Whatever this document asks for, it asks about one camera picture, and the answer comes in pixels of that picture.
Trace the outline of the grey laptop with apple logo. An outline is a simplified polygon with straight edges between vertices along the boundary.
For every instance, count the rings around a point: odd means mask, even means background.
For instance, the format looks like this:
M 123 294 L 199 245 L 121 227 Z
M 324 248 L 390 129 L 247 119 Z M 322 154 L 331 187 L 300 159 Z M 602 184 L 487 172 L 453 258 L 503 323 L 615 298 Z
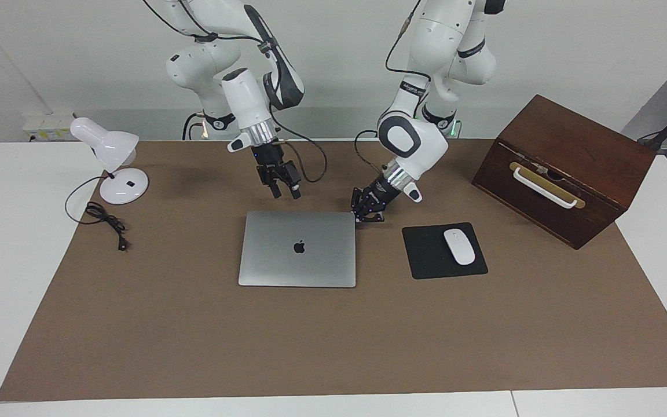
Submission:
M 354 288 L 355 224 L 350 212 L 249 211 L 238 284 Z

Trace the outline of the black mouse pad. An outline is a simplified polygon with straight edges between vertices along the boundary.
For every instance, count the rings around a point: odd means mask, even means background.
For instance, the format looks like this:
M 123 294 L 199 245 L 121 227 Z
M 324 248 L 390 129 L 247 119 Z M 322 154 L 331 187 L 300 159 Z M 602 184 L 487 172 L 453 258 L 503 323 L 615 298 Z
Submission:
M 460 266 L 452 258 L 443 237 L 447 229 L 461 229 L 468 235 L 476 254 L 473 264 Z M 489 272 L 473 225 L 469 222 L 405 227 L 402 235 L 411 275 L 416 280 L 485 275 Z

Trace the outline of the white computer mouse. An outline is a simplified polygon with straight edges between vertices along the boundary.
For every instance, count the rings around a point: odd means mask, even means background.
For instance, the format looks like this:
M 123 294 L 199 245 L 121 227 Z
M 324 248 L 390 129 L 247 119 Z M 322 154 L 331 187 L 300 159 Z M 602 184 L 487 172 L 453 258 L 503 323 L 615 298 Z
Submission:
M 475 251 L 468 235 L 463 230 L 447 229 L 443 232 L 443 237 L 452 253 L 452 258 L 458 265 L 467 266 L 475 262 Z

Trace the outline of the brown table mat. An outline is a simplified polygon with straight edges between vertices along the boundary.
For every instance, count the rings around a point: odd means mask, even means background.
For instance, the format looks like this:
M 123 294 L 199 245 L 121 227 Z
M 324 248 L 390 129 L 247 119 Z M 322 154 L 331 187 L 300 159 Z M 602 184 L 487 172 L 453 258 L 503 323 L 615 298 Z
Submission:
M 248 151 L 143 142 L 151 179 L 79 226 L 0 401 L 298 396 L 667 386 L 667 311 L 619 229 L 574 250 L 471 184 L 488 140 L 450 144 L 356 233 L 355 288 L 241 287 L 251 210 L 349 209 L 373 172 L 326 142 L 321 183 L 276 200 Z M 485 275 L 416 280 L 402 229 L 472 224 Z

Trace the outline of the white desk lamp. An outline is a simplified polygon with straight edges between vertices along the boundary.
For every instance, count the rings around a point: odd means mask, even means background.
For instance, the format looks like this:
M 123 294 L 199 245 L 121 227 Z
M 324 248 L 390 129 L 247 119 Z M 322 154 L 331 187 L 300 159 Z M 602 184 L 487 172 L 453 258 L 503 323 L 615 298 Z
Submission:
M 89 145 L 101 163 L 106 179 L 100 186 L 100 196 L 111 205 L 126 205 L 138 200 L 148 190 L 150 180 L 140 169 L 130 164 L 137 156 L 140 138 L 121 130 L 107 130 L 87 117 L 71 122 L 71 134 Z

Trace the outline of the dark brown wooden box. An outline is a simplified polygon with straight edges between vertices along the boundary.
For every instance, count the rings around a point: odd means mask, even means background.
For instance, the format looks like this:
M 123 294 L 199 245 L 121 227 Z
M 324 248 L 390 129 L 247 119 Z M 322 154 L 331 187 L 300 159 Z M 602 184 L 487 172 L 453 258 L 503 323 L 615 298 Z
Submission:
M 536 95 L 490 146 L 481 189 L 574 249 L 632 205 L 655 152 Z

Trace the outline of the white wall power strip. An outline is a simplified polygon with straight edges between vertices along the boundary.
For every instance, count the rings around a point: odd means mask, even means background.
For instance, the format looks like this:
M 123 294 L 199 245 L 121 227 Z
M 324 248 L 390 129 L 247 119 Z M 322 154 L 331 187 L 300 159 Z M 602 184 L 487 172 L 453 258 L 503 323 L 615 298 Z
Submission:
M 73 113 L 27 116 L 22 130 L 29 142 L 74 142 L 71 123 Z

